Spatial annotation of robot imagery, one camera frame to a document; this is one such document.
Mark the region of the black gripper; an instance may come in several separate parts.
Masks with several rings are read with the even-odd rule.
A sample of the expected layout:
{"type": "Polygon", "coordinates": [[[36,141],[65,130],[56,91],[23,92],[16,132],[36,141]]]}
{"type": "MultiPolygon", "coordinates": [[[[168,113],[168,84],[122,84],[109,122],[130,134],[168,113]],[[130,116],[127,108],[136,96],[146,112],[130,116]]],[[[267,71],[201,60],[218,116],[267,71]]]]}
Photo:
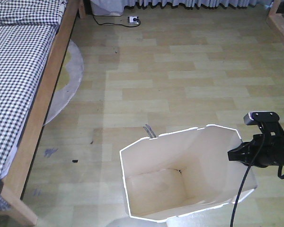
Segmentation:
{"type": "Polygon", "coordinates": [[[284,137],[272,136],[268,141],[262,134],[256,134],[252,141],[229,150],[228,159],[246,166],[284,166],[284,137]]]}

